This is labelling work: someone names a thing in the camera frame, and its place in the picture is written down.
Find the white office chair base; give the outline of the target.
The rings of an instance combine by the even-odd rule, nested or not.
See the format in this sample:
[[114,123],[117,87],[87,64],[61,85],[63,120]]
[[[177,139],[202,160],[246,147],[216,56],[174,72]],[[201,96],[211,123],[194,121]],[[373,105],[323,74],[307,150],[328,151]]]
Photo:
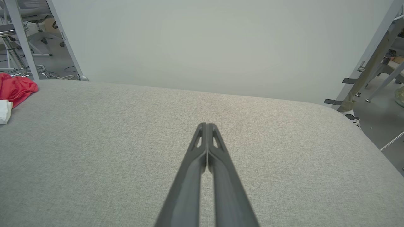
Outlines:
[[48,39],[55,39],[59,42],[60,47],[65,47],[63,38],[60,38],[51,32],[47,32],[40,27],[40,23],[46,19],[54,18],[47,3],[47,0],[16,0],[20,8],[20,14],[23,22],[30,22],[36,24],[38,32],[29,39],[29,45],[32,50],[36,50],[38,53],[34,56],[52,56],[52,53],[44,54],[38,48],[36,48],[31,41],[40,40],[45,45],[48,44]]

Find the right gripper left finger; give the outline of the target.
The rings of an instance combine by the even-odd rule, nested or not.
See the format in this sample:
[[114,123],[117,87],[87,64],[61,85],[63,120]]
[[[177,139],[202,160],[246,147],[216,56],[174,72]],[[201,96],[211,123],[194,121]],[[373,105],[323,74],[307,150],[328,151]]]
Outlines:
[[201,176],[207,166],[207,123],[200,123],[155,227],[199,227]]

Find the white partition panel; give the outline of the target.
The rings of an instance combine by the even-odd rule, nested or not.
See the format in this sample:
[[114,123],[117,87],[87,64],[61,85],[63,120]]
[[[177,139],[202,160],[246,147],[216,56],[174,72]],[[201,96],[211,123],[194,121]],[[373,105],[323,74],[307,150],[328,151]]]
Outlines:
[[49,0],[90,82],[325,105],[393,0]]

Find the grey table leg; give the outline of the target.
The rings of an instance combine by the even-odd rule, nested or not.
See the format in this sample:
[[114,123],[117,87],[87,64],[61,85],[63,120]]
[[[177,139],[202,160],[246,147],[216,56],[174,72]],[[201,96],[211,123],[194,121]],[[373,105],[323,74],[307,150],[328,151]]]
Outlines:
[[371,100],[382,91],[391,81],[394,79],[398,81],[398,83],[404,83],[404,62],[396,63],[394,61],[389,62],[388,64],[381,64],[378,69],[378,73],[388,74],[388,77],[381,83],[381,85],[366,99],[366,102],[371,102]]

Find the grey aluminium panel post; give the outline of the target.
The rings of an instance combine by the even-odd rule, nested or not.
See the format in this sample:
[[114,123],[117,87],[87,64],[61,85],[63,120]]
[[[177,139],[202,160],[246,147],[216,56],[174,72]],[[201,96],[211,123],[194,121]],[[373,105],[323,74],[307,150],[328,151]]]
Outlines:
[[[378,29],[376,30],[376,33],[372,37],[369,45],[365,49],[364,54],[361,56],[359,62],[355,65],[355,69],[353,70],[351,75],[348,76],[347,78],[357,79],[360,76],[361,72],[357,71],[359,65],[362,63],[362,61],[365,61],[365,65],[367,64],[369,58],[371,57],[372,53],[375,51],[375,48],[380,43],[380,40],[384,36],[385,32],[389,29],[389,27],[393,24],[393,22],[396,22],[398,19],[401,19],[401,18],[404,19],[404,0],[393,0],[392,5],[388,9],[388,11],[385,13],[385,16],[383,17],[381,24],[379,25]],[[345,97],[347,96],[348,92],[351,90],[352,86],[353,86],[352,84],[343,83],[341,92],[339,93],[339,95],[336,98],[332,98],[332,100],[343,101],[345,99]],[[358,92],[355,95],[355,97],[360,97],[361,93],[363,92],[364,89],[362,89],[360,92]],[[330,105],[330,104],[328,104],[328,105],[334,110],[338,109],[338,105]]]

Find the thin white rod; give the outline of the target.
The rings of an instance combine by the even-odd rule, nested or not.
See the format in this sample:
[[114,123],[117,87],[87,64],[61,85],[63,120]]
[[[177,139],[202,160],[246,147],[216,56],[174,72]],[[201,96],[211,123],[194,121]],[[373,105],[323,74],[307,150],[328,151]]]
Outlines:
[[390,142],[388,142],[386,145],[384,145],[382,148],[380,148],[380,151],[383,151],[385,148],[389,147],[393,142],[395,142],[397,139],[402,137],[404,135],[404,131],[401,132],[399,135],[397,135],[395,138],[393,138]]

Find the grey aluminium frame post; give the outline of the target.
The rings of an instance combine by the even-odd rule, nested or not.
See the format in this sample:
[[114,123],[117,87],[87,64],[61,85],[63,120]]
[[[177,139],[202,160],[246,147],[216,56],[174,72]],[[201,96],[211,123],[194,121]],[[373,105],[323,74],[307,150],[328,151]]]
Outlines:
[[16,30],[17,37],[20,41],[23,53],[25,55],[29,69],[31,70],[34,81],[39,81],[39,73],[36,68],[35,61],[32,56],[32,52],[29,47],[29,43],[26,36],[26,30],[19,11],[19,6],[16,0],[3,0],[5,7],[7,8],[8,15],[10,16],[14,28]]

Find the tan wooden beam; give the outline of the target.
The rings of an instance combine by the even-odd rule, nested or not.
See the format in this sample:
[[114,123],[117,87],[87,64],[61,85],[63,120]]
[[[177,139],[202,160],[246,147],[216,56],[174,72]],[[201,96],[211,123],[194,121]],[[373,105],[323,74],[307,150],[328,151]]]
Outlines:
[[384,36],[380,40],[380,43],[375,48],[375,51],[369,58],[367,64],[365,65],[365,70],[361,72],[360,76],[358,76],[357,79],[355,79],[355,83],[353,84],[351,90],[348,92],[343,102],[338,105],[338,112],[345,113],[353,110],[353,108],[355,107],[355,95],[365,88],[366,84],[370,82],[372,76],[376,75],[377,69],[383,58],[388,53],[389,48],[393,45],[396,37],[403,30],[403,18],[398,19],[396,22],[393,22],[393,24],[388,28],[388,30],[385,32]]

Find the chrome stool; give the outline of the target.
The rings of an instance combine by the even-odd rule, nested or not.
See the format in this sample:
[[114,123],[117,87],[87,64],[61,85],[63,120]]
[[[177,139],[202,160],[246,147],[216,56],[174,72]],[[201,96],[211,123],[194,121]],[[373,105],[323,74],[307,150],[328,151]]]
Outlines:
[[[11,42],[14,42],[18,46],[20,46],[20,43],[12,37],[13,35],[16,35],[16,30],[12,24],[0,25],[0,38],[2,38],[4,45],[6,47],[6,50],[7,50],[7,53],[6,53],[8,56],[7,61],[8,61],[8,63],[10,63],[10,60],[12,60],[12,62],[14,63],[14,66],[15,66],[14,68],[11,68],[11,67],[0,68],[0,71],[5,72],[6,70],[8,70],[7,74],[9,74],[12,77],[32,76],[32,72],[31,72],[29,66],[26,66],[22,60],[22,56],[25,56],[25,55],[20,55],[19,53],[17,53],[16,48],[13,47],[13,45],[11,44]],[[39,54],[33,54],[32,56],[52,56],[52,54],[50,54],[50,55],[43,54],[41,51],[39,51],[38,48],[36,48],[30,42],[28,42],[28,44],[31,48],[32,53],[34,52],[34,50],[39,52]],[[36,70],[38,71],[38,74],[45,76],[47,79],[50,79],[50,77],[52,76],[49,73],[49,71],[46,69],[45,66],[38,65],[38,66],[36,66]]]

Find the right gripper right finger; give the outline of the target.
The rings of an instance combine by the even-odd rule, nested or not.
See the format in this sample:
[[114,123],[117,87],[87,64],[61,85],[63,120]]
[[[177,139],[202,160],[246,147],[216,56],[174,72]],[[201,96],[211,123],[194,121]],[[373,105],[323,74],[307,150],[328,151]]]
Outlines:
[[259,227],[218,127],[207,125],[207,161],[213,175],[216,227]]

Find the red and white t-shirt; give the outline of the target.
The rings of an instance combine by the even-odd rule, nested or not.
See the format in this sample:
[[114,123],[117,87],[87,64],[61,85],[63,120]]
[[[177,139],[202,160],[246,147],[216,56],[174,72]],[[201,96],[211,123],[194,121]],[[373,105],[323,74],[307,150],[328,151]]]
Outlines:
[[38,85],[26,77],[0,73],[0,125],[7,124],[12,109],[38,90]]

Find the white sneaker black laces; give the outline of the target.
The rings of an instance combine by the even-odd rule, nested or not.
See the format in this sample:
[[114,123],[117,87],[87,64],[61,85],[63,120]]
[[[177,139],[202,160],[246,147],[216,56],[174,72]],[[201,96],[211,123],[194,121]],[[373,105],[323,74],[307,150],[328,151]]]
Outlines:
[[346,112],[340,112],[342,115],[347,117],[353,124],[355,124],[356,127],[358,127],[360,130],[362,130],[360,126],[360,119],[355,115],[354,110],[349,110]]

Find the grey fabric sofa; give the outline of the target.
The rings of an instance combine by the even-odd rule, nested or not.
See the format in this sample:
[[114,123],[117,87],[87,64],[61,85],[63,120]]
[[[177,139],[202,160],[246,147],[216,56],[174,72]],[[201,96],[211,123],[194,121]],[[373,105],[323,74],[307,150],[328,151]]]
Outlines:
[[313,103],[42,80],[0,125],[0,227],[153,227],[217,125],[261,227],[404,227],[404,177]]

